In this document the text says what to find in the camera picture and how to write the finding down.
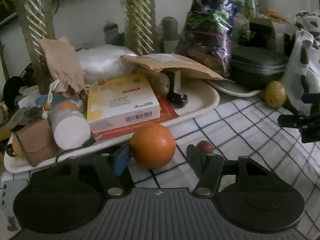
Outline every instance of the checkered cloth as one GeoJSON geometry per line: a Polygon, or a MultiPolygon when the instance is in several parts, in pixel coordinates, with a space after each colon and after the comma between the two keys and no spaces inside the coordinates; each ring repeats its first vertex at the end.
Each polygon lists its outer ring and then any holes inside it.
{"type": "MultiPolygon", "coordinates": [[[[320,143],[301,143],[297,129],[278,126],[280,114],[290,112],[268,108],[258,97],[236,99],[170,127],[177,149],[168,165],[146,170],[130,160],[136,187],[188,187],[192,191],[199,179],[186,161],[187,146],[207,140],[215,146],[216,154],[229,160],[248,155],[297,189],[306,204],[297,230],[314,239],[320,233],[320,143]]],[[[29,179],[32,172],[5,172],[1,179],[29,179]]],[[[224,176],[220,190],[234,181],[235,176],[224,176]]]]}

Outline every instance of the label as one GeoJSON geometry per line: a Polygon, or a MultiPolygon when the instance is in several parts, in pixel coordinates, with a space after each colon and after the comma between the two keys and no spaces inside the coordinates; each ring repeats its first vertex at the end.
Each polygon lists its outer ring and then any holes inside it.
{"type": "Polygon", "coordinates": [[[144,107],[144,106],[151,106],[153,105],[153,102],[144,103],[143,105],[136,105],[134,108],[144,107]]]}
{"type": "Polygon", "coordinates": [[[192,64],[191,62],[187,62],[187,61],[185,61],[185,60],[176,58],[175,56],[173,56],[173,55],[171,55],[171,54],[161,54],[161,53],[158,53],[158,54],[145,55],[144,57],[150,57],[150,58],[159,60],[159,61],[161,61],[161,62],[180,61],[180,62],[183,62],[183,63],[192,64]]]}
{"type": "Polygon", "coordinates": [[[113,124],[112,123],[109,123],[107,121],[100,121],[100,122],[97,122],[97,123],[92,123],[90,124],[91,128],[93,130],[101,130],[101,129],[105,129],[106,127],[112,127],[113,124]]]}
{"type": "Polygon", "coordinates": [[[142,114],[136,114],[136,115],[132,115],[132,116],[128,116],[125,118],[126,122],[132,122],[136,119],[141,119],[141,118],[146,118],[146,117],[151,117],[152,116],[152,111],[151,112],[145,112],[142,114]]]}

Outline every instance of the red ball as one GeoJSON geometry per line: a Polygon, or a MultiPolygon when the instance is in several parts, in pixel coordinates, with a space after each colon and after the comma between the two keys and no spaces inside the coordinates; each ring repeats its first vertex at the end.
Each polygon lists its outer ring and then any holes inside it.
{"type": "Polygon", "coordinates": [[[210,143],[208,141],[199,142],[197,144],[197,148],[199,149],[200,152],[205,153],[205,154],[213,153],[213,150],[214,150],[212,143],[210,143]]]}

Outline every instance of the screw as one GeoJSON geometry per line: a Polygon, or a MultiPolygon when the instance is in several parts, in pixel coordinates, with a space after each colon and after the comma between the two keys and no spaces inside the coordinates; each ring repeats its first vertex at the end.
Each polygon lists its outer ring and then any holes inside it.
{"type": "Polygon", "coordinates": [[[208,189],[207,187],[199,187],[196,189],[196,193],[201,196],[207,196],[211,193],[211,190],[208,189]]]}
{"type": "Polygon", "coordinates": [[[120,196],[123,193],[123,189],[119,187],[112,187],[108,189],[108,194],[111,196],[120,196]]]}

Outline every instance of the yellow and white box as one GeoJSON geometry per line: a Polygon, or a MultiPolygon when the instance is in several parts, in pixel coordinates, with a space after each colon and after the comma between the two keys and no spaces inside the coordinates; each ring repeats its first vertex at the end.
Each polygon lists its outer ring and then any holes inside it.
{"type": "Polygon", "coordinates": [[[87,121],[92,133],[159,117],[159,102],[141,74],[109,80],[89,91],[87,121]]]}

